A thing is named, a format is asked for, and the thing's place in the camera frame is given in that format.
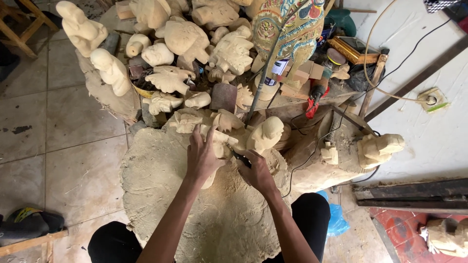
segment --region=sanding disc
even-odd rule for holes
[[[346,63],[346,58],[334,48],[329,48],[327,50],[327,57],[331,62],[337,65],[343,65]]]

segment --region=blue plastic bag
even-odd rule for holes
[[[328,195],[325,191],[318,191],[317,194],[325,197],[328,201]],[[330,204],[330,221],[328,223],[327,237],[341,235],[350,229],[350,225],[343,218],[343,209],[340,205]]]

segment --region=electrical outlet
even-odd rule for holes
[[[450,104],[439,88],[431,88],[419,94],[417,99],[426,101],[426,103],[420,102],[420,104],[423,107],[423,109],[427,112],[433,112],[435,110],[444,108]]]

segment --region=wooden chair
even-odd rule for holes
[[[20,36],[17,36],[13,30],[11,30],[4,22],[3,18],[6,15],[11,16],[13,19],[19,23],[26,23],[28,20],[25,17],[27,15],[23,13],[19,8],[9,7],[2,0],[0,0],[0,30],[5,34],[10,40],[1,39],[4,44],[18,46],[31,58],[37,58],[37,55],[26,45],[26,41],[36,32],[43,23],[48,25],[52,31],[57,32],[59,28],[47,18],[37,6],[35,6],[30,0],[19,0],[25,7],[27,7],[31,12],[33,17],[36,18]]]

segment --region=checkered cloth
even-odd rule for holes
[[[428,13],[432,14],[460,0],[423,0]]]

